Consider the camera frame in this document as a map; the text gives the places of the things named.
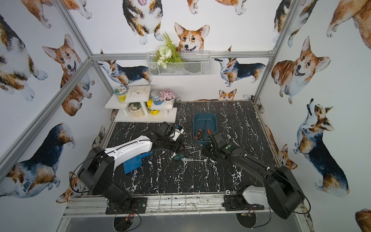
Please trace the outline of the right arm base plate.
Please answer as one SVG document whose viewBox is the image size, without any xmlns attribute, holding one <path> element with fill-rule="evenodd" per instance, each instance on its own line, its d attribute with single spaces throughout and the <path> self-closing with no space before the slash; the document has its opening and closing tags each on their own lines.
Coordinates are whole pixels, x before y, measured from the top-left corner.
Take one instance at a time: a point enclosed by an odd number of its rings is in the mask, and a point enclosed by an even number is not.
<svg viewBox="0 0 371 232">
<path fill-rule="evenodd" d="M 249 210 L 264 210 L 261 205 L 249 204 L 241 195 L 224 195 L 222 206 L 226 211 L 249 211 Z"/>
</svg>

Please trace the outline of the cream bumpy cup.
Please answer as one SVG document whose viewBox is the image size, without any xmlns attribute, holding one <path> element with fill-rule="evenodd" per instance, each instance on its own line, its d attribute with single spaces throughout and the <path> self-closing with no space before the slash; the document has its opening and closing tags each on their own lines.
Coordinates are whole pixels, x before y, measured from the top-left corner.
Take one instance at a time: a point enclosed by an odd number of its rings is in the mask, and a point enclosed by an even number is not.
<svg viewBox="0 0 371 232">
<path fill-rule="evenodd" d="M 131 114 L 136 118 L 141 118 L 145 115 L 140 102 L 132 102 L 129 104 Z"/>
</svg>

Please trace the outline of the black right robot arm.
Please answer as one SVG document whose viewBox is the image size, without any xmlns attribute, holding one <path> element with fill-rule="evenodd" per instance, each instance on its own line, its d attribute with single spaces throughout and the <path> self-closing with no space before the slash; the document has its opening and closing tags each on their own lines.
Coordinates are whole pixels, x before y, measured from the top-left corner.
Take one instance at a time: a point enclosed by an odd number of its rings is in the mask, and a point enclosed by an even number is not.
<svg viewBox="0 0 371 232">
<path fill-rule="evenodd" d="M 281 218 L 287 219 L 304 202 L 305 195 L 291 170 L 276 168 L 228 142 L 220 132 L 208 135 L 205 155 L 218 161 L 227 161 L 253 175 L 263 184 L 269 207 Z"/>
</svg>

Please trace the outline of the artificial green white flowers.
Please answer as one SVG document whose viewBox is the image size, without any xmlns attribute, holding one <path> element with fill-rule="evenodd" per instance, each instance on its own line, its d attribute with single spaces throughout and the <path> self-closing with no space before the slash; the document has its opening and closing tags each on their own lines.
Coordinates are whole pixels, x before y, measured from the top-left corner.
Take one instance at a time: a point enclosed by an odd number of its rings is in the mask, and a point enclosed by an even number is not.
<svg viewBox="0 0 371 232">
<path fill-rule="evenodd" d="M 157 63 L 157 65 L 164 69 L 168 68 L 172 63 L 183 63 L 184 61 L 177 52 L 176 47 L 169 35 L 164 32 L 163 37 L 166 44 L 156 51 L 153 62 Z"/>
</svg>

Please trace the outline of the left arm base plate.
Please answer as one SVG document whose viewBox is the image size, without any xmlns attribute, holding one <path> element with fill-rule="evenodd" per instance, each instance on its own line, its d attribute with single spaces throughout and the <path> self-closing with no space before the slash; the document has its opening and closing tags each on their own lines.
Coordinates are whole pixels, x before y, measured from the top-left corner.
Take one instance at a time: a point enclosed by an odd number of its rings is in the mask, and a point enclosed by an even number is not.
<svg viewBox="0 0 371 232">
<path fill-rule="evenodd" d="M 146 197 L 134 197 L 131 199 L 126 199 L 122 206 L 107 200 L 107 209 L 105 213 L 107 215 L 129 213 L 144 214 L 146 212 L 147 200 L 148 198 Z"/>
</svg>

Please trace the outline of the green lid yellow jar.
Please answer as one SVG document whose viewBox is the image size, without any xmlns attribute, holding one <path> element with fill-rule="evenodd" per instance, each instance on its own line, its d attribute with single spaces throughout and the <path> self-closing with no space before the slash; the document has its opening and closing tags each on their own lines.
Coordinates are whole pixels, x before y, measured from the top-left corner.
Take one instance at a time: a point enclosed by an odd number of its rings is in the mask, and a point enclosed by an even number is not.
<svg viewBox="0 0 371 232">
<path fill-rule="evenodd" d="M 125 103 L 126 97 L 127 97 L 127 92 L 128 92 L 128 89 L 125 86 L 118 87 L 114 91 L 115 96 L 117 96 L 118 101 L 120 103 Z"/>
</svg>

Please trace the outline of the blue dustpan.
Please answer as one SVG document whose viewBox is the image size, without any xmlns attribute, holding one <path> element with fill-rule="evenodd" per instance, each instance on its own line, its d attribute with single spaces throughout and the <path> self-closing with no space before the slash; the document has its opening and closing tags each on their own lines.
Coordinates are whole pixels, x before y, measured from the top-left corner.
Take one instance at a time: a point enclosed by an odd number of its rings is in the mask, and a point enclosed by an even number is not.
<svg viewBox="0 0 371 232">
<path fill-rule="evenodd" d="M 125 174 L 142 166 L 142 159 L 153 154 L 153 151 L 139 154 L 123 163 Z"/>
</svg>

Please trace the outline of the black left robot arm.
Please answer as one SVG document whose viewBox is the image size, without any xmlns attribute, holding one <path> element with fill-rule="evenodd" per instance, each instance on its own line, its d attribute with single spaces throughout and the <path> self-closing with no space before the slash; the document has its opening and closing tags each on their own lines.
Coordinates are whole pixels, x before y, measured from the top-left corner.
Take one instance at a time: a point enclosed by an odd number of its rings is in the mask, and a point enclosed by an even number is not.
<svg viewBox="0 0 371 232">
<path fill-rule="evenodd" d="M 114 174 L 123 166 L 126 174 L 142 166 L 142 159 L 156 150 L 168 150 L 180 154 L 185 149 L 180 135 L 182 126 L 163 122 L 152 132 L 148 131 L 138 138 L 112 148 L 93 148 L 82 163 L 77 177 L 92 195 L 101 195 L 110 203 L 123 208 L 132 205 L 132 196 L 114 182 Z"/>
</svg>

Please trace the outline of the clear handle screwdriver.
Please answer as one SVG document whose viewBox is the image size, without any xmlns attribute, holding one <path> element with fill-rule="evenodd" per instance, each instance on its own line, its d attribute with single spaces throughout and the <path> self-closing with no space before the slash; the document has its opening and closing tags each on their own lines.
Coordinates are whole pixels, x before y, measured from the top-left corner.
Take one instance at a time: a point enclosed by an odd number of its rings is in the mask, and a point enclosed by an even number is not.
<svg viewBox="0 0 371 232">
<path fill-rule="evenodd" d="M 182 158 L 181 160 L 185 162 L 192 162 L 192 161 L 206 162 L 207 161 L 207 160 L 192 159 L 192 158 Z"/>
</svg>

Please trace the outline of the blue white can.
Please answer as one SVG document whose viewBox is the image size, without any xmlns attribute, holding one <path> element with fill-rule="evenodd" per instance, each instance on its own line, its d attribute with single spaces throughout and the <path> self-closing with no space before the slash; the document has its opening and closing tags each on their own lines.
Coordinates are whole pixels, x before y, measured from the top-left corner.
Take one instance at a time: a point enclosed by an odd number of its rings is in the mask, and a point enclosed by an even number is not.
<svg viewBox="0 0 371 232">
<path fill-rule="evenodd" d="M 153 101 L 153 105 L 161 105 L 162 100 L 160 98 L 160 92 L 158 90 L 154 90 L 151 92 L 151 98 Z"/>
</svg>

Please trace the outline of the teal plastic storage box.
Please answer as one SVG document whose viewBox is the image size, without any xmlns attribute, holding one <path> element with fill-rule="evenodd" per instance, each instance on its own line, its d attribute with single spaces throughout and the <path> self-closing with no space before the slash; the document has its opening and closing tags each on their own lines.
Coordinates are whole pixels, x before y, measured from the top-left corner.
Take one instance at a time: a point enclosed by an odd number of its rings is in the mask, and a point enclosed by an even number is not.
<svg viewBox="0 0 371 232">
<path fill-rule="evenodd" d="M 196 133 L 205 122 L 204 140 L 198 141 L 195 138 Z M 207 145 L 209 143 L 207 128 L 210 129 L 211 134 L 218 131 L 217 118 L 214 113 L 197 113 L 193 120 L 193 138 L 197 144 Z"/>
</svg>

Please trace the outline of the pink flowers white pot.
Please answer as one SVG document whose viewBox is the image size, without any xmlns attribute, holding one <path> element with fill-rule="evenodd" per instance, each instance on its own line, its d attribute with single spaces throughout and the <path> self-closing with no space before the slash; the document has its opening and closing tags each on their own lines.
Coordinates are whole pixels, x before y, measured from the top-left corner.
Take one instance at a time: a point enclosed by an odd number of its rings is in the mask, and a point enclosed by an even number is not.
<svg viewBox="0 0 371 232">
<path fill-rule="evenodd" d="M 170 88 L 164 88 L 160 92 L 160 100 L 167 105 L 172 105 L 174 103 L 176 97 L 177 97 L 177 95 L 174 94 L 173 90 L 170 89 Z"/>
</svg>

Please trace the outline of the white tiered shelf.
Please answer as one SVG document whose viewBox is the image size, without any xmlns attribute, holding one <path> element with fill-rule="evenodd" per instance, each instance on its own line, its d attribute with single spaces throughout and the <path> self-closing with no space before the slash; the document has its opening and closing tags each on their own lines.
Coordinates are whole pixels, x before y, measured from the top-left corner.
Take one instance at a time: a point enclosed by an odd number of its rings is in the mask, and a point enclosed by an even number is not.
<svg viewBox="0 0 371 232">
<path fill-rule="evenodd" d="M 117 109 L 115 122 L 142 122 L 142 123 L 175 123 L 177 108 L 174 101 L 170 104 L 147 106 L 150 101 L 151 87 L 130 86 L 124 103 L 119 101 L 117 95 L 112 95 L 105 105 L 106 109 Z"/>
</svg>

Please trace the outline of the yellow can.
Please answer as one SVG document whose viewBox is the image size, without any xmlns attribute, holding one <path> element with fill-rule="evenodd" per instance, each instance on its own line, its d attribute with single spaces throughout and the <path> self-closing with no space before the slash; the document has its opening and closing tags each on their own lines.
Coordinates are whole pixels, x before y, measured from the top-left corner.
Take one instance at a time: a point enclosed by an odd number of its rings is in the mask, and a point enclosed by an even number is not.
<svg viewBox="0 0 371 232">
<path fill-rule="evenodd" d="M 152 106 L 153 106 L 153 100 L 152 99 L 150 99 L 146 104 L 147 104 L 147 108 L 148 108 L 150 114 L 157 115 L 159 113 L 159 110 L 153 110 L 152 109 Z"/>
</svg>

